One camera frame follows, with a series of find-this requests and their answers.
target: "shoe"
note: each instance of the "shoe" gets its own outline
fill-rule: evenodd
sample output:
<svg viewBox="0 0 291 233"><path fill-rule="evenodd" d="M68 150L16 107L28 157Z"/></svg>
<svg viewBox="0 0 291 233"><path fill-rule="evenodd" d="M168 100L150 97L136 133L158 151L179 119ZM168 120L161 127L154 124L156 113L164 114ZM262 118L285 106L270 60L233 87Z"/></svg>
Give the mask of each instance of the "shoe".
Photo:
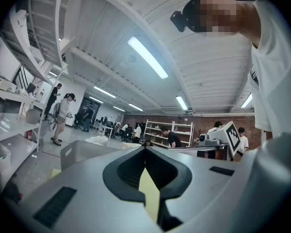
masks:
<svg viewBox="0 0 291 233"><path fill-rule="evenodd" d="M60 143L53 141L54 144L56 144L57 146L61 146Z"/></svg>
<svg viewBox="0 0 291 233"><path fill-rule="evenodd" d="M50 139L51 139L52 141L55 141L55 138L54 138L54 137L51 137ZM58 141L59 141L59 142L62 142L63 140L58 139Z"/></svg>

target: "white ceiling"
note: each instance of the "white ceiling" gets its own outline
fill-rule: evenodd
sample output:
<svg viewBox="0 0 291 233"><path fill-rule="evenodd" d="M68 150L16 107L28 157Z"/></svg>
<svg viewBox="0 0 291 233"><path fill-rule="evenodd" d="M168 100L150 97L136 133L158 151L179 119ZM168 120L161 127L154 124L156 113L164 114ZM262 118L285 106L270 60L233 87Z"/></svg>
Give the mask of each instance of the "white ceiling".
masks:
<svg viewBox="0 0 291 233"><path fill-rule="evenodd" d="M74 81L84 83L93 97L130 113L140 114L128 103L146 114L182 115L176 96L183 96L195 113L249 111L252 104L240 108L250 93L249 41L241 35L205 37L189 29L180 33L169 17L188 1L82 0L72 51ZM62 0L61 38L67 3ZM167 79L162 80L128 45L132 36L154 55ZM117 98L96 91L94 85Z"/></svg>

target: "brick wall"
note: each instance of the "brick wall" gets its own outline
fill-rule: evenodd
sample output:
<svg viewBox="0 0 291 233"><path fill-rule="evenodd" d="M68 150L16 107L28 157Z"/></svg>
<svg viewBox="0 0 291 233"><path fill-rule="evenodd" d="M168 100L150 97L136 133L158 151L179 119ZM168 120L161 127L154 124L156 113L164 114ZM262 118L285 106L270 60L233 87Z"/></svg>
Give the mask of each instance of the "brick wall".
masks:
<svg viewBox="0 0 291 233"><path fill-rule="evenodd" d="M209 129L211 129L216 121L220 121L223 124L233 121L236 129L239 127L245 128L245 136L249 141L249 148L254 149L261 145L261 130L255 128L255 118L254 116L240 116L240 117L193 117L186 116L182 117L182 119L187 118L187 124L191 122L194 124L194 138L197 137L197 132L201 129L202 133L206 133ZM146 124L146 120L155 121L155 122L167 122L172 123L175 121L176 123L184 124L184 120L179 120L176 116L134 116L134 115L124 115L123 123L128 123L130 126L135 127L137 122L144 122Z"/></svg>

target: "fire extinguisher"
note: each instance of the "fire extinguisher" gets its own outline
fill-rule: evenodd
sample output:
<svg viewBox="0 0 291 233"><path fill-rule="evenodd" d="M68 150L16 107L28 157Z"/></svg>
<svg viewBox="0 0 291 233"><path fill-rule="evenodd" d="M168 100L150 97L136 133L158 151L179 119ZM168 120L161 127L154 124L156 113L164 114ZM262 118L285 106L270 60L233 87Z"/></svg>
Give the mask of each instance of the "fire extinguisher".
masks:
<svg viewBox="0 0 291 233"><path fill-rule="evenodd" d="M27 139L32 140L32 130L27 131Z"/></svg>

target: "ceiling light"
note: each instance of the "ceiling light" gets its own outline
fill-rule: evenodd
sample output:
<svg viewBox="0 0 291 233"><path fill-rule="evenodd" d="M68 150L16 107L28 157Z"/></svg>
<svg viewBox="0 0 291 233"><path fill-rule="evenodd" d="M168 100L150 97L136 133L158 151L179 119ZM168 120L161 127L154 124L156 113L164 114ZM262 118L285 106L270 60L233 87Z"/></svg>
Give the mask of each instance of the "ceiling light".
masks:
<svg viewBox="0 0 291 233"><path fill-rule="evenodd" d="M251 100L252 100L252 93L250 93L249 97L248 97L247 100L242 104L241 108L245 108Z"/></svg>
<svg viewBox="0 0 291 233"><path fill-rule="evenodd" d="M54 75L55 77L57 77L57 74L53 73L53 72L49 72L50 74Z"/></svg>
<svg viewBox="0 0 291 233"><path fill-rule="evenodd" d="M156 71L161 79L168 78L167 73L163 67L158 63L158 61L153 57L153 55L145 48L144 45L135 37L129 39L127 42L141 57Z"/></svg>
<svg viewBox="0 0 291 233"><path fill-rule="evenodd" d="M115 107L115 106L113 106L113 108L118 109L119 111L123 111L123 112L125 112L125 110L122 110L122 109L117 108L117 107Z"/></svg>
<svg viewBox="0 0 291 233"><path fill-rule="evenodd" d="M182 109L187 111L188 107L186 106L185 102L183 101L183 98L182 97L176 97L176 99L178 100L178 102L181 105Z"/></svg>
<svg viewBox="0 0 291 233"><path fill-rule="evenodd" d="M114 98L114 99L116 98L116 96L110 94L109 92L106 92L106 91L100 89L100 88L97 87L97 86L94 86L94 89L96 89L96 90L98 90L98 91L101 91L101 92L103 92L104 94L107 94L107 95L109 95L110 97L112 97L112 98Z"/></svg>
<svg viewBox="0 0 291 233"><path fill-rule="evenodd" d="M137 109L137 110L139 110L139 111L143 111L142 109L138 108L137 106L135 106L135 105L133 105L133 104L131 104L131 103L129 103L128 105L131 106L131 107L134 107L135 109Z"/></svg>
<svg viewBox="0 0 291 233"><path fill-rule="evenodd" d="M100 101L100 100L98 100L98 99L95 99L95 98L93 98L93 97L89 97L90 99L92 99L92 100L95 100L95 101L97 101L97 102L99 102L99 103L103 103L102 101Z"/></svg>

